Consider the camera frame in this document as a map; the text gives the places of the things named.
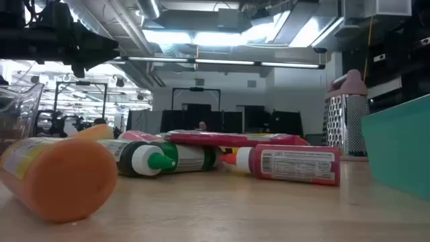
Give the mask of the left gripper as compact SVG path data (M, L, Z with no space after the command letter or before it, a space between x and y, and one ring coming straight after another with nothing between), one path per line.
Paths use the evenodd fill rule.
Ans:
M33 59L41 65L46 61L63 62L78 78L84 78L85 69L120 56L117 41L88 30L81 22L65 29L34 22L33 30L40 37L33 45Z

